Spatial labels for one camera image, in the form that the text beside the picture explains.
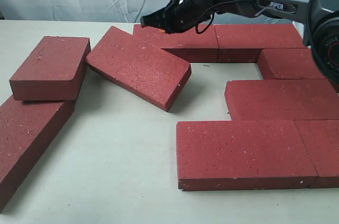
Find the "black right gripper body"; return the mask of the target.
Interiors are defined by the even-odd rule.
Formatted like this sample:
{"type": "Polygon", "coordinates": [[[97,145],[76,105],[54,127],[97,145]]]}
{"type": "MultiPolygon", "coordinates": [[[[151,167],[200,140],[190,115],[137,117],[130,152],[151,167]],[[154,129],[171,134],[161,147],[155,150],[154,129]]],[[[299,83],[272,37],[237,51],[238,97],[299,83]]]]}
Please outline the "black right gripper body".
{"type": "Polygon", "coordinates": [[[143,28],[152,27],[168,34],[183,33],[210,19],[216,0],[170,0],[169,3],[140,19],[143,28]]]}

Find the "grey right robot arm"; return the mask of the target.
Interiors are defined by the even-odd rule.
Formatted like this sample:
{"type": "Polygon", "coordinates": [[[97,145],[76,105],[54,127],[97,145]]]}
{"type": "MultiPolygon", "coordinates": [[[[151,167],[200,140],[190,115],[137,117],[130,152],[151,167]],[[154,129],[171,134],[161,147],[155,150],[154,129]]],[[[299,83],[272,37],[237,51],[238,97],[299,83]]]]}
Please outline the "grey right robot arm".
{"type": "Polygon", "coordinates": [[[338,0],[170,0],[165,7],[141,17],[140,23],[168,34],[183,33],[225,13],[303,24],[303,43],[311,48],[317,68],[338,82],[338,0]]]}

